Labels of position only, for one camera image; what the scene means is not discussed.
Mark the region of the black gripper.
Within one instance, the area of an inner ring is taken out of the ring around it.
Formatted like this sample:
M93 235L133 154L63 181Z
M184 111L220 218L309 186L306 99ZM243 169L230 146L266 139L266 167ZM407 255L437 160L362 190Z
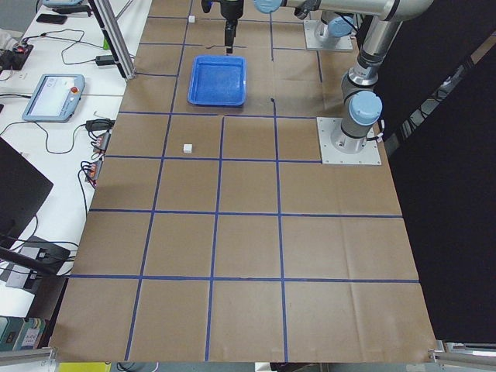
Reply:
M220 12L224 19L225 25L225 46L226 52L232 53L234 44L234 22L243 16L244 1L243 0L201 0L201 6L204 13L209 13L212 4L218 2L220 4Z

